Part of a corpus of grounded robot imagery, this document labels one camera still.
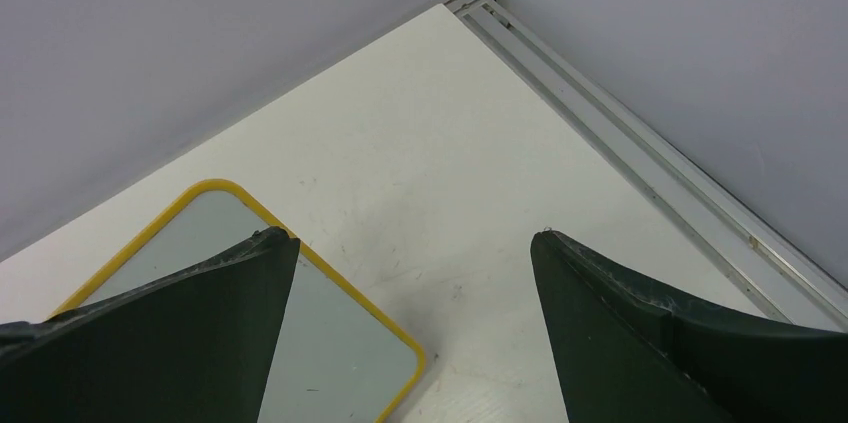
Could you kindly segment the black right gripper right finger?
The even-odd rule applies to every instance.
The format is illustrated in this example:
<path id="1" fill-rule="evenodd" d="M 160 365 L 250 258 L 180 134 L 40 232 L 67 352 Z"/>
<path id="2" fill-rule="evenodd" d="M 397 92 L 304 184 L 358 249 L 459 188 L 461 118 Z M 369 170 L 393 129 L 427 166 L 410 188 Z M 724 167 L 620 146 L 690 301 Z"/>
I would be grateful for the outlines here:
<path id="1" fill-rule="evenodd" d="M 847 337 L 743 313 L 565 234 L 530 245 L 572 422 L 843 422 Z"/>

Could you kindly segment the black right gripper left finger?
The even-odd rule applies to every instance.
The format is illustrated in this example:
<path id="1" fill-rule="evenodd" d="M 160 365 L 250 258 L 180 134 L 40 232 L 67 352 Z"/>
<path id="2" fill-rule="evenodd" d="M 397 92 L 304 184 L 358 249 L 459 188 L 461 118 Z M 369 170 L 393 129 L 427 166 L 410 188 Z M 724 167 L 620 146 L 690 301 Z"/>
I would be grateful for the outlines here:
<path id="1" fill-rule="evenodd" d="M 299 256 L 278 227 L 39 323 L 1 328 L 5 422 L 254 422 Z"/>

